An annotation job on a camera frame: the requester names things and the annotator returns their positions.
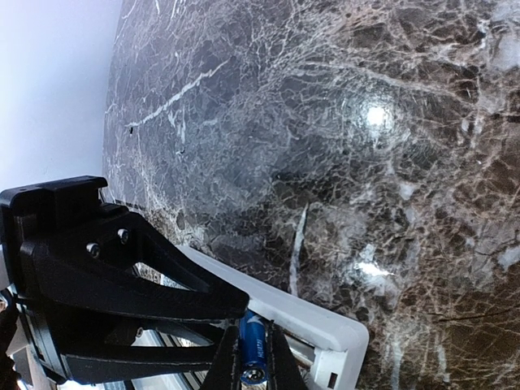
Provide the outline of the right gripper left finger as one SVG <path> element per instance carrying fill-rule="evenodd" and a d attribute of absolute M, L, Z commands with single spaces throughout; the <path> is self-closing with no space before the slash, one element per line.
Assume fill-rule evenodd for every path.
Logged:
<path fill-rule="evenodd" d="M 229 326 L 223 334 L 214 361 L 201 390 L 238 390 L 241 388 L 241 351 L 239 328 Z"/>

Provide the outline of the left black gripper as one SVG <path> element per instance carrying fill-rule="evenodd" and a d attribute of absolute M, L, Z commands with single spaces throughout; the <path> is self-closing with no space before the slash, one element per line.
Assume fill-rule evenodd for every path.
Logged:
<path fill-rule="evenodd" d="M 130 378 L 130 317 L 239 319 L 249 296 L 197 265 L 141 215 L 105 203 L 101 177 L 1 195 L 1 355 L 16 334 L 59 381 Z"/>

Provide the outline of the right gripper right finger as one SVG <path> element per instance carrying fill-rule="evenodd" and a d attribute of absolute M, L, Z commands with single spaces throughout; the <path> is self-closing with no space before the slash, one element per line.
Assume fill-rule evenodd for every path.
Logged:
<path fill-rule="evenodd" d="M 288 342 L 279 325 L 266 325 L 267 388 L 269 390 L 307 390 Z"/>

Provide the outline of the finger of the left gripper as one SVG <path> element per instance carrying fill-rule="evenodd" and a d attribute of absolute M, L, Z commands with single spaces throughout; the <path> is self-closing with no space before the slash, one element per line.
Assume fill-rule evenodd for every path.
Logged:
<path fill-rule="evenodd" d="M 198 347 L 156 347 L 88 343 L 64 346 L 60 355 L 69 379 L 80 384 L 102 384 L 188 371 L 207 371 L 224 330 L 207 324 L 188 329 L 209 342 Z"/>

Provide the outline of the blue battery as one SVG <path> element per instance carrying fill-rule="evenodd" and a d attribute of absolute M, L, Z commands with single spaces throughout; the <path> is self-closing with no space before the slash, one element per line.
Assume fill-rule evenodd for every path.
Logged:
<path fill-rule="evenodd" d="M 266 328 L 262 317 L 248 310 L 240 320 L 240 380 L 245 385 L 267 381 Z"/>

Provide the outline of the white remote control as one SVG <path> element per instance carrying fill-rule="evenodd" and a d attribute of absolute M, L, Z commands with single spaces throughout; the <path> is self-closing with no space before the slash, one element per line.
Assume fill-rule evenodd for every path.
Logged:
<path fill-rule="evenodd" d="M 249 308 L 312 346 L 312 389 L 354 389 L 361 372 L 369 332 L 360 322 L 333 313 L 265 284 L 186 245 L 180 251 L 196 264 L 249 294 Z"/>

